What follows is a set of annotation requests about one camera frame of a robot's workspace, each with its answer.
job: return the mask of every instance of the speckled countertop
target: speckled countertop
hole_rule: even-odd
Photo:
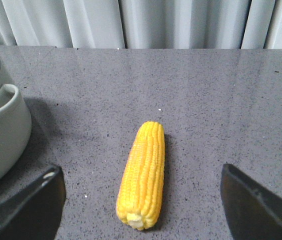
[[[67,200],[56,239],[230,239],[220,197],[232,163],[282,196],[282,50],[72,49],[0,46],[33,120],[0,202],[49,163]],[[140,232],[116,216],[139,126],[166,133],[162,212]]]

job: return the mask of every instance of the white curtain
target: white curtain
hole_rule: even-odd
[[[0,0],[0,45],[282,48],[282,0]]]

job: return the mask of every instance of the yellow corn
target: yellow corn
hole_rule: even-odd
[[[162,125],[147,121],[138,130],[116,201],[116,214],[134,229],[158,220],[163,192],[165,136]]]

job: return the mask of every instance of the gray countertop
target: gray countertop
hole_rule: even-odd
[[[56,239],[230,239],[225,163],[282,197],[282,50],[0,46],[0,56],[33,121],[0,202],[60,165],[67,199]],[[141,232],[115,208],[149,120],[165,129],[165,183],[158,223]]]

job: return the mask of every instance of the corn on the cob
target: corn on the cob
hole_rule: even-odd
[[[147,121],[137,132],[116,201],[116,214],[134,229],[151,228],[158,220],[165,167],[164,129]]]

